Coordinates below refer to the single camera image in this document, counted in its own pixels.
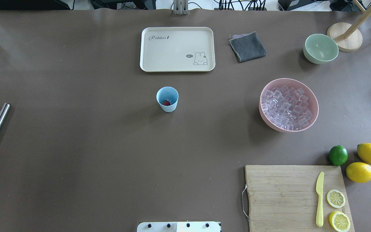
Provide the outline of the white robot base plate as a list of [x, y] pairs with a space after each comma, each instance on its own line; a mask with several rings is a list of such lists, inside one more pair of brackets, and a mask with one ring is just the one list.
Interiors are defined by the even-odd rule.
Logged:
[[178, 221], [142, 222], [137, 232], [221, 232], [220, 222], [215, 221]]

